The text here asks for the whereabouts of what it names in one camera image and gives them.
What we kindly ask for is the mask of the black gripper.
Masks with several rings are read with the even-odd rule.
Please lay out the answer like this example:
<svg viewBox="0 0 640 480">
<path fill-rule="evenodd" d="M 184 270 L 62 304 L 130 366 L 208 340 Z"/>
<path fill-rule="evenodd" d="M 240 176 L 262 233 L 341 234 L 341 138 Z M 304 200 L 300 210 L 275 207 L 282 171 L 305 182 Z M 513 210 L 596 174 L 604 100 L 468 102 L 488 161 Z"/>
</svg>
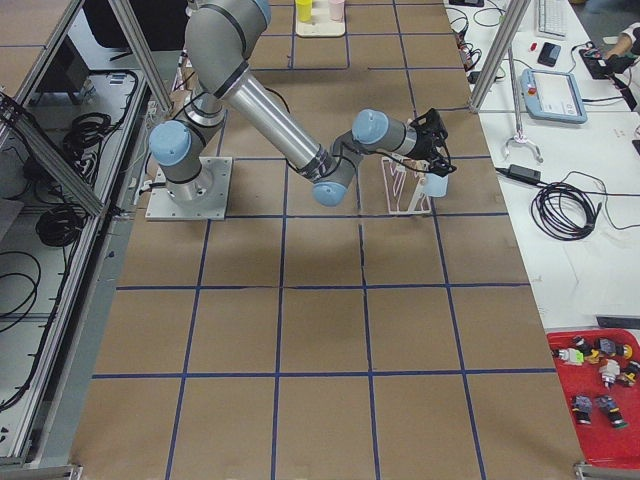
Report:
<svg viewBox="0 0 640 480">
<path fill-rule="evenodd" d="M 426 173 L 450 175 L 453 172 L 445 129 L 420 128 L 416 130 L 416 142 L 412 149 L 412 159 L 427 163 Z"/>
</svg>

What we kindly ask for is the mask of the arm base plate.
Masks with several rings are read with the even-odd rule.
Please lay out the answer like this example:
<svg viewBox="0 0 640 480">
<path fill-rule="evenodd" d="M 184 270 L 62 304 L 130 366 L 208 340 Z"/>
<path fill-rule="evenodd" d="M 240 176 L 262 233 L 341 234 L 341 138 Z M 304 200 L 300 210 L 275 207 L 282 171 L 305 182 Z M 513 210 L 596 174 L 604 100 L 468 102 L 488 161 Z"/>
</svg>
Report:
<svg viewBox="0 0 640 480">
<path fill-rule="evenodd" d="M 201 156 L 201 171 L 189 183 L 168 181 L 161 167 L 155 182 L 164 186 L 154 187 L 146 209 L 149 221 L 223 221 L 226 217 L 232 157 Z"/>
</svg>

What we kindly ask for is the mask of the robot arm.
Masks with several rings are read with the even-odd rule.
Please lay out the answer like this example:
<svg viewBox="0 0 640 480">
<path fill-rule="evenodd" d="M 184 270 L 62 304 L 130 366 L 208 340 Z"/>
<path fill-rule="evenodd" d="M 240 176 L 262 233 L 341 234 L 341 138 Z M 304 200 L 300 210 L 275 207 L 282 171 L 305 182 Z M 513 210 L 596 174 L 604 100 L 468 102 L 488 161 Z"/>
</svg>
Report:
<svg viewBox="0 0 640 480">
<path fill-rule="evenodd" d="M 269 3 L 192 1 L 189 8 L 185 46 L 198 84 L 176 117 L 157 125 L 149 137 L 174 203 L 188 205 L 211 195 L 216 177 L 206 171 L 201 152 L 219 130 L 226 106 L 240 113 L 298 175 L 312 183 L 312 195 L 323 206 L 342 202 L 366 155 L 422 161 L 423 173 L 440 178 L 455 171 L 446 146 L 447 131 L 435 109 L 409 123 L 364 109 L 351 129 L 325 149 L 251 72 L 250 56 L 271 21 Z"/>
</svg>

